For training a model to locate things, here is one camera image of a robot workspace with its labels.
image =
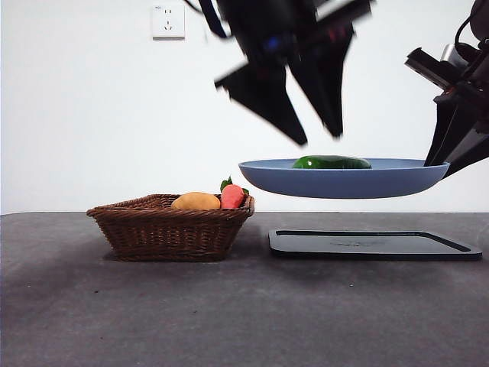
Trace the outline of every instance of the cucumber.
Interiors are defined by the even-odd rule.
[[[372,168],[372,165],[362,158],[341,155],[307,155],[295,161],[292,168],[361,170]]]

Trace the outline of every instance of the black tray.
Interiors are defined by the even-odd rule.
[[[274,255],[294,258],[358,258],[372,260],[465,260],[482,258],[478,248],[427,232],[269,232]]]

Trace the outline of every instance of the yellow mango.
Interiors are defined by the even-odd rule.
[[[172,209],[219,209],[221,201],[210,193],[185,193],[171,203]]]

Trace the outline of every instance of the wicker basket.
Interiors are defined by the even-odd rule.
[[[237,209],[171,209],[179,196],[155,194],[97,206],[86,214],[95,218],[118,261],[224,259],[253,215],[254,198],[247,195]]]

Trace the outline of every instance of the gray tabletop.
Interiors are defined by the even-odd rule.
[[[486,260],[275,258],[271,229],[489,250],[489,214],[255,213],[225,261],[122,263],[83,213],[3,216],[2,367],[489,365]]]

